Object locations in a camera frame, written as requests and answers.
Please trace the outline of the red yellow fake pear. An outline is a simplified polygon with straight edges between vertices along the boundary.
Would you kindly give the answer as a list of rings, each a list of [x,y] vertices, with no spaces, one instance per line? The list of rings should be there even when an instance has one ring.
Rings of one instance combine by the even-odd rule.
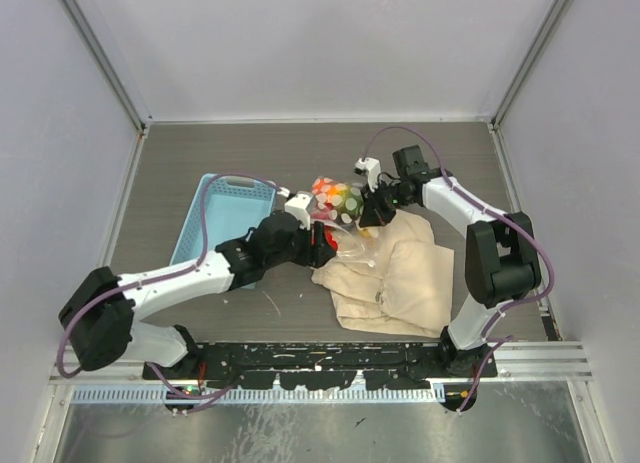
[[[338,251],[339,249],[339,243],[338,241],[335,239],[333,233],[331,230],[326,229],[325,232],[325,239],[327,240],[328,244],[330,245],[330,247],[335,250]]]

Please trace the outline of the clear polka dot zip bag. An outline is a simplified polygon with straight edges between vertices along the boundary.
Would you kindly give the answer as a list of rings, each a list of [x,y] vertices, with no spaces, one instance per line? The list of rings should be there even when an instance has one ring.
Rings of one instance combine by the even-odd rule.
[[[314,197],[311,219],[323,222],[338,261],[374,268],[375,238],[359,226],[364,210],[362,189],[363,185],[357,182],[318,177],[311,187]]]

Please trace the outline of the orange fake fruit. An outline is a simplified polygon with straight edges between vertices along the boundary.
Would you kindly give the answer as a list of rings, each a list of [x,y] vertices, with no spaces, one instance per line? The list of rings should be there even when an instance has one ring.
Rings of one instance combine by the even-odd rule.
[[[335,180],[318,177],[312,184],[311,193],[318,203],[333,205],[333,199],[340,195],[340,190]]]

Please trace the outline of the green fake fruit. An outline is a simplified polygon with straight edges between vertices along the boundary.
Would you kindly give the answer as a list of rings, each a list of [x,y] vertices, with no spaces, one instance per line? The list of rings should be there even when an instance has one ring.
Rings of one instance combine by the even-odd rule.
[[[340,224],[355,223],[362,213],[363,198],[359,186],[338,183],[340,195],[333,199],[331,218]]]

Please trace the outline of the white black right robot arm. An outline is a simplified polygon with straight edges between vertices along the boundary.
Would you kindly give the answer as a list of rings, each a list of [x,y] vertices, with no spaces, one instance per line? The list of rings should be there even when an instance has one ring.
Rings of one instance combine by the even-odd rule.
[[[466,191],[444,167],[430,167],[415,145],[393,153],[397,175],[383,180],[380,162],[358,159],[354,172],[366,178],[363,226],[384,226],[398,210],[418,204],[439,215],[465,239],[468,295],[441,333],[437,365],[459,377],[488,354],[489,336],[506,310],[522,302],[542,279],[530,218],[506,213]]]

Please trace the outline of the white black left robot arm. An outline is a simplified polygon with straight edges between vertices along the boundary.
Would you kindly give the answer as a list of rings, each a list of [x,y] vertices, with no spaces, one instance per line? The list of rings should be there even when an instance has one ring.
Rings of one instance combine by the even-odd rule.
[[[164,367],[178,379],[191,378],[199,370],[200,355],[187,330],[156,327],[145,318],[194,298],[256,283],[281,264],[320,268],[337,249],[322,222],[303,226],[293,215],[276,211],[245,235],[196,259],[129,275],[116,275],[107,266],[96,268],[59,312],[64,329],[60,346],[72,348],[78,367],[66,369],[59,353],[58,372],[73,378],[125,358]]]

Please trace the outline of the beige folded fabric garment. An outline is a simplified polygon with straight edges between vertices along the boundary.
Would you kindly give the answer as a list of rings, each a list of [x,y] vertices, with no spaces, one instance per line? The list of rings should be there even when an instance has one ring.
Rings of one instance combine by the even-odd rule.
[[[333,259],[311,280],[329,290],[345,329],[437,338],[450,324],[454,251],[435,243],[425,218],[399,210],[371,228],[374,265]]]

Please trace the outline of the light blue plastic basket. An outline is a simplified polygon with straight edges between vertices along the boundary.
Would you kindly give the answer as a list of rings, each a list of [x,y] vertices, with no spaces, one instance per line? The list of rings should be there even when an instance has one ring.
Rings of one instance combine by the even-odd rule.
[[[276,190],[263,182],[240,176],[209,173],[201,177],[178,236],[170,265],[196,259],[202,251],[201,200],[209,250],[246,235],[270,215]]]

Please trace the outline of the black paint-chipped base rail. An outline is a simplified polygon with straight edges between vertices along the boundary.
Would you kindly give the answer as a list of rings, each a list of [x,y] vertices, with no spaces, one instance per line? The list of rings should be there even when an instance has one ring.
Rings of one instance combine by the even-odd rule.
[[[196,360],[160,371],[168,380],[200,380],[210,388],[346,389],[361,376],[369,391],[428,389],[433,378],[497,376],[495,360],[483,362],[488,353],[483,346],[449,360],[440,344],[421,342],[215,343],[203,345]]]

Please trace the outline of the aluminium frame rail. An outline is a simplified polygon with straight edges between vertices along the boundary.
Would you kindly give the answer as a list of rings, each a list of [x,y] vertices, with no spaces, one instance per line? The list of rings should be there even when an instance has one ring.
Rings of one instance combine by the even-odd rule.
[[[95,25],[88,17],[87,11],[79,0],[59,1],[134,128],[140,134],[145,135],[149,128],[149,117],[143,115],[142,104],[134,101],[131,91],[119,74],[113,58],[107,52]]]

